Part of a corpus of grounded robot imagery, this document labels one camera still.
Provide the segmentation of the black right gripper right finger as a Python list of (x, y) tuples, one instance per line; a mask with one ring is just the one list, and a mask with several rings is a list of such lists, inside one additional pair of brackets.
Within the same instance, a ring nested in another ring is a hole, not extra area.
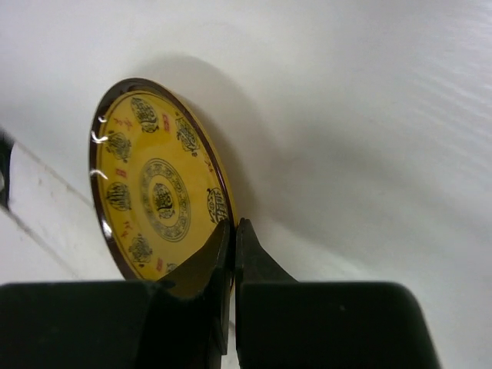
[(242, 368), (438, 368), (415, 296), (382, 281), (300, 282), (236, 234), (236, 350)]

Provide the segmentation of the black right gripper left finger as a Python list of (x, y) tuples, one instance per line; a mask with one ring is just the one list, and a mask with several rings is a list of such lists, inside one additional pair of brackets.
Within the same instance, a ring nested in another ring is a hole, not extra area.
[(1, 288), (3, 368), (218, 368), (228, 350), (231, 225), (158, 281)]

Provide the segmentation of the gold brown patterned plate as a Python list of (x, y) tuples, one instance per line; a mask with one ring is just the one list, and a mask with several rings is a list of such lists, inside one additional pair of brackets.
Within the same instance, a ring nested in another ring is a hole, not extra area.
[(160, 281), (190, 298), (211, 279), (204, 246), (218, 224), (238, 226), (221, 159), (194, 112), (144, 78), (111, 86), (89, 140), (95, 211), (124, 278)]

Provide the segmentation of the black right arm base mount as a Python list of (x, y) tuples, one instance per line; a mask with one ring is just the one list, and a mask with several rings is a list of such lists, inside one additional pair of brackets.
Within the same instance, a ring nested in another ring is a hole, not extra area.
[(0, 155), (1, 155), (1, 207), (9, 210), (10, 198), (10, 164), (14, 141), (1, 130)]

